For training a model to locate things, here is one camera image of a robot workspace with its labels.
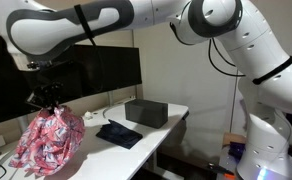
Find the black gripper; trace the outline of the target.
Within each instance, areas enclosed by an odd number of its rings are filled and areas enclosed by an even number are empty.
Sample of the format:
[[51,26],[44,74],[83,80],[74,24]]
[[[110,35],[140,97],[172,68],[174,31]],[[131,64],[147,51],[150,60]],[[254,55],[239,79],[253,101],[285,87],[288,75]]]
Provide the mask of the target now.
[[54,109],[59,104],[61,89],[62,84],[59,82],[36,87],[25,102],[38,108]]

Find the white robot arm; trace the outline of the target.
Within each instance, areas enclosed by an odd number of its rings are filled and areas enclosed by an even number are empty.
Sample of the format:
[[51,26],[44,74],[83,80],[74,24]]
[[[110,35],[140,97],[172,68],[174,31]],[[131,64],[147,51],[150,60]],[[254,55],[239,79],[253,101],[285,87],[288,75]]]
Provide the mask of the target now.
[[63,10],[37,0],[0,0],[0,35],[22,71],[79,41],[164,22],[184,45],[219,41],[243,75],[239,90],[249,124],[239,177],[292,180],[283,118],[292,114],[292,56],[251,0],[92,0]]

